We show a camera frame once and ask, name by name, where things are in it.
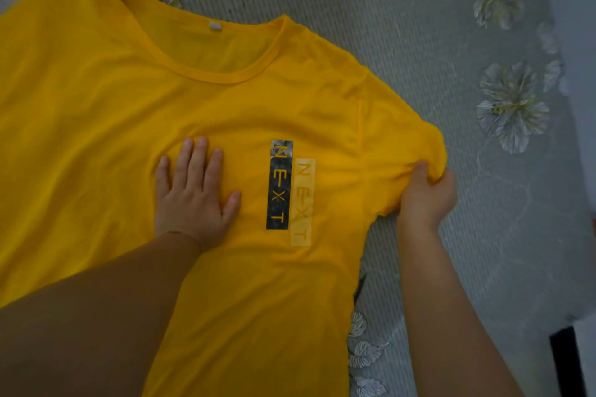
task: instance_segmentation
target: crew neck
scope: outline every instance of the crew neck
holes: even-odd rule
[[[174,8],[158,0],[134,1],[135,4],[141,5],[144,10],[154,13],[155,16],[172,19],[177,22],[183,22],[189,25],[209,25],[210,23],[215,23],[219,24],[222,29],[238,31],[244,34],[250,33],[251,30],[255,31],[251,34],[258,34],[259,30],[267,27],[274,27],[278,30],[277,35],[273,38],[272,43],[265,50],[265,52],[248,67],[233,72],[207,71],[192,68],[176,61],[173,57],[168,55],[158,45],[156,45],[150,36],[145,32],[133,12],[126,5],[125,0],[115,0],[118,10],[123,16],[124,28],[127,30],[127,34],[133,37],[141,47],[143,47],[149,54],[153,56],[153,58],[155,58],[155,60],[177,74],[194,80],[210,82],[214,84],[240,83],[247,81],[263,72],[279,53],[279,50],[288,32],[288,25],[292,23],[292,20],[287,15],[281,15],[277,19],[264,24],[235,24],[233,22],[216,20],[210,17],[191,13],[190,11]]]

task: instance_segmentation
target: light yellow rectangle print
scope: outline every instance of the light yellow rectangle print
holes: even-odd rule
[[[290,237],[292,246],[310,246],[312,210],[315,196],[315,159],[294,159],[292,189],[292,218]]]

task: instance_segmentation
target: t-shirt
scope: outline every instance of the t-shirt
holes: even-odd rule
[[[0,306],[151,240],[160,156],[207,136],[242,207],[183,282],[145,397],[346,396],[367,230],[417,160],[442,175],[441,133],[287,16],[20,0],[0,38]]]

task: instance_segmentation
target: forearm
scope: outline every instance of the forearm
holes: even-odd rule
[[[440,237],[398,227],[402,297],[421,397],[522,396],[481,325]]]
[[[165,234],[0,310],[0,387],[9,395],[140,395],[198,257]]]

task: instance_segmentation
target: gray carpet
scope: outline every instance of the gray carpet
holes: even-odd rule
[[[14,0],[0,0],[4,10]],[[548,0],[526,0],[511,32],[479,28],[473,0],[183,0],[186,9],[234,22],[287,13],[353,53],[445,135],[458,174],[459,205],[442,235],[466,291],[528,396],[558,395],[548,335],[596,308],[590,213],[567,100],[545,99],[552,121],[511,156],[476,123],[481,70],[526,60],[541,72],[536,25]],[[362,339],[389,342],[356,374],[380,380],[389,396],[413,396],[399,292],[393,217],[378,220],[362,258],[367,282],[358,310]]]

